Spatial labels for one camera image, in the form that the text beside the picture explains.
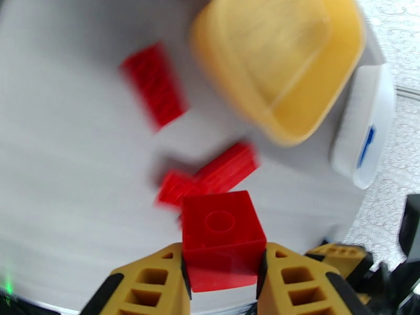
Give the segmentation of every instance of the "white surface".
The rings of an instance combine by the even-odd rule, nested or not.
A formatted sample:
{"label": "white surface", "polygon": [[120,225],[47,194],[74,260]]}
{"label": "white surface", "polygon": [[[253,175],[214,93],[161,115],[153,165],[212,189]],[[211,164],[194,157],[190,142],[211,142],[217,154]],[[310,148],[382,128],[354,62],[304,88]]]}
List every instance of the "white surface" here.
{"label": "white surface", "polygon": [[[354,185],[372,184],[395,115],[395,88],[386,64],[361,66],[356,70],[347,107],[332,149],[331,165]],[[370,128],[372,143],[359,167]]]}
{"label": "white surface", "polygon": [[[262,165],[236,190],[250,191],[270,241],[303,253],[332,230],[337,239],[346,234],[364,196],[328,162],[346,92],[308,141],[272,145],[195,67],[187,31],[204,3],[6,0],[0,277],[10,274],[17,294],[78,310],[110,270],[180,241],[177,215],[153,207],[158,177],[169,166],[195,170],[245,136]],[[154,135],[117,68],[157,39],[169,49],[191,110]],[[195,295],[192,311],[253,295],[250,288]]]}

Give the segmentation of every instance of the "yellow bowl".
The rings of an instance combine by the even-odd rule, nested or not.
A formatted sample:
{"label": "yellow bowl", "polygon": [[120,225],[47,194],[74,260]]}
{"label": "yellow bowl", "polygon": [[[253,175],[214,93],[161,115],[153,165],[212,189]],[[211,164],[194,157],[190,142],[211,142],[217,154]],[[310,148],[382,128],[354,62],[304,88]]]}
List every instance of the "yellow bowl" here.
{"label": "yellow bowl", "polygon": [[355,0],[212,0],[192,27],[192,46],[217,86],[286,146],[318,128],[364,43]]}

